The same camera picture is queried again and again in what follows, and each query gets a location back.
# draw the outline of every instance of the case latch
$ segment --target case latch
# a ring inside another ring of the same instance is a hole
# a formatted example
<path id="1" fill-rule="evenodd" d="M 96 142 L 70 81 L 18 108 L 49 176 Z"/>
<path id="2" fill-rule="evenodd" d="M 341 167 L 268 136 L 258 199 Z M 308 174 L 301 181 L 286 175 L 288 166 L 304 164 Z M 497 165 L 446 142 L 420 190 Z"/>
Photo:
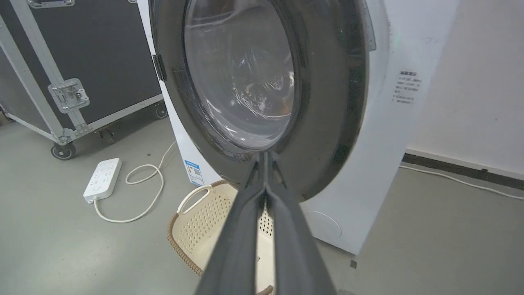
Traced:
<path id="1" fill-rule="evenodd" d="M 89 105 L 89 97 L 77 78 L 47 87 L 61 113 L 67 114 Z"/>
<path id="2" fill-rule="evenodd" d="M 31 8 L 54 8 L 54 7 L 64 7 L 64 6 L 73 6 L 74 0 L 27 0 L 27 4 Z"/>

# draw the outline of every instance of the white cable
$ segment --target white cable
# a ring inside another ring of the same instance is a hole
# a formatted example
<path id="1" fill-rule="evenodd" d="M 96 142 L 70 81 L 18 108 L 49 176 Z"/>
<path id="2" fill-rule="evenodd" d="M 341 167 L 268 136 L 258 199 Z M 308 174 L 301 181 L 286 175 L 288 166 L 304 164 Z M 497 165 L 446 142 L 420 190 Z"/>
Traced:
<path id="1" fill-rule="evenodd" d="M 164 155 L 162 156 L 162 160 L 160 160 L 160 164 L 158 165 L 158 167 L 154 166 L 154 165 L 151 165 L 151 164 L 145 164 L 145 165 L 142 165 L 142 166 L 138 166 L 136 167 L 135 169 L 133 169 L 131 172 L 129 172 L 129 174 L 127 174 L 126 176 L 126 183 L 127 184 L 138 184 L 138 183 L 141 183 L 141 182 L 144 182 L 148 179 L 150 179 L 151 177 L 157 175 L 160 175 L 160 189 L 158 190 L 157 192 L 157 195 L 155 196 L 155 198 L 153 199 L 153 202 L 151 202 L 151 205 L 149 205 L 149 207 L 147 207 L 147 209 L 140 215 L 138 215 L 137 217 L 134 217 L 134 218 L 131 218 L 131 219 L 127 219 L 127 220 L 114 220 L 114 219 L 109 219 L 107 217 L 105 217 L 104 215 L 102 215 L 102 213 L 100 212 L 100 209 L 98 208 L 98 204 L 97 204 L 97 201 L 98 199 L 95 197 L 94 199 L 94 204 L 95 204 L 95 210 L 96 212 L 98 213 L 98 215 L 105 221 L 109 221 L 109 222 L 113 222 L 113 223 L 128 223 L 128 222 L 133 222 L 141 217 L 143 217 L 144 215 L 146 215 L 149 210 L 153 207 L 153 205 L 155 204 L 155 202 L 157 201 L 158 197 L 160 196 L 160 193 L 162 192 L 163 190 L 163 186 L 164 186 L 164 179 L 163 179 L 163 175 L 162 173 L 160 172 L 160 168 L 162 167 L 162 163 L 164 161 L 164 158 L 166 157 L 167 153 L 169 152 L 169 150 L 174 146 L 174 144 L 176 143 L 177 141 L 174 141 L 170 146 L 169 148 L 167 149 L 167 151 L 164 153 Z M 134 182 L 130 182 L 129 181 L 129 177 L 134 175 L 137 170 L 143 168 L 143 167 L 152 167 L 155 169 L 155 172 L 153 172 L 153 174 L 147 176 L 146 178 L 142 179 L 142 180 L 138 180 L 138 181 L 134 181 Z"/>
<path id="2" fill-rule="evenodd" d="M 496 189 L 492 189 L 492 188 L 489 188 L 489 187 L 484 187 L 484 186 L 474 185 L 474 184 L 471 184 L 471 183 L 468 183 L 468 182 L 465 182 L 465 181 L 458 180 L 458 179 L 456 179 L 456 178 L 454 178 L 454 177 L 451 177 L 451 176 L 446 175 L 446 174 L 443 174 L 443 173 L 433 172 L 433 171 L 427 171 L 427 170 L 422 170 L 422 169 L 417 169 L 417 168 L 411 168 L 411 167 L 407 167 L 407 166 L 403 166 L 403 165 L 400 165 L 400 168 L 404 168 L 404 169 L 413 170 L 413 171 L 417 171 L 417 172 L 422 172 L 422 173 L 427 173 L 427 174 L 432 174 L 432 175 L 437 175 L 437 176 L 445 177 L 445 178 L 447 178 L 447 179 L 450 179 L 450 180 L 453 180 L 453 181 L 456 181 L 456 182 L 459 182 L 459 183 L 465 184 L 465 185 L 467 185 L 467 186 L 471 186 L 471 187 L 474 187 L 474 188 L 479 188 L 479 189 L 482 189 L 482 190 L 485 190 L 485 191 L 488 191 L 488 192 L 492 192 L 492 193 L 495 193 L 495 194 L 499 194 L 499 195 L 504 196 L 504 197 L 508 197 L 508 198 L 512 198 L 512 199 L 517 199 L 517 200 L 524 200 L 524 197 L 513 196 L 513 195 L 506 194 L 506 193 L 503 193 L 503 192 L 497 191 Z"/>

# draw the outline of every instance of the washing machine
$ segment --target washing machine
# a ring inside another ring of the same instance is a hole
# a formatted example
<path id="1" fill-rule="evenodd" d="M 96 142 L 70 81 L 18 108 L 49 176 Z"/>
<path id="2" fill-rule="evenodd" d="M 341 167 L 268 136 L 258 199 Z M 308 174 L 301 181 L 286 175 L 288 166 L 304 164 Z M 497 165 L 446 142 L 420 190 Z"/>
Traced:
<path id="1" fill-rule="evenodd" d="M 457 5 L 150 0 L 150 47 L 189 181 L 238 186 L 254 153 L 274 150 L 313 236 L 358 254 Z"/>

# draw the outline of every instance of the door glass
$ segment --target door glass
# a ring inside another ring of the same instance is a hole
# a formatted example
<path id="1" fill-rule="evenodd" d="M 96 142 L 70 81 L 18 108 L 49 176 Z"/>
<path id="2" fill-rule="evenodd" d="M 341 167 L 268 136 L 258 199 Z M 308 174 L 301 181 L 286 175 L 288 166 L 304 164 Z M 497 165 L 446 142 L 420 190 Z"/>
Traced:
<path id="1" fill-rule="evenodd" d="M 290 121 L 295 80 L 273 5 L 190 0 L 185 19 L 185 56 L 207 120 L 242 148 L 272 146 Z"/>

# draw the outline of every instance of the concrete floor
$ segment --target concrete floor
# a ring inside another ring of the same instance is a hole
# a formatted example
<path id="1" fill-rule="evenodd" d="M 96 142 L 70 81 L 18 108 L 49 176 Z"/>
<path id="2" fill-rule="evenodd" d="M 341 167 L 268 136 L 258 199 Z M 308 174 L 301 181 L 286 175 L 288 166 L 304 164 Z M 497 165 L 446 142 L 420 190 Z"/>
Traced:
<path id="1" fill-rule="evenodd" d="M 194 188 L 176 149 L 162 168 L 164 192 L 144 218 L 105 222 L 82 197 L 97 163 L 112 157 L 123 166 L 101 202 L 109 218 L 138 215 L 158 189 L 157 177 L 134 186 L 124 178 L 158 164 L 174 140 L 169 121 L 135 115 L 113 131 L 115 144 L 90 134 L 64 162 L 41 135 L 17 123 L 0 127 L 0 294 L 193 294 L 199 277 L 166 239 L 169 218 Z M 524 201 L 400 170 L 358 257 L 318 245 L 336 287 L 358 295 L 523 294 L 523 228 Z"/>

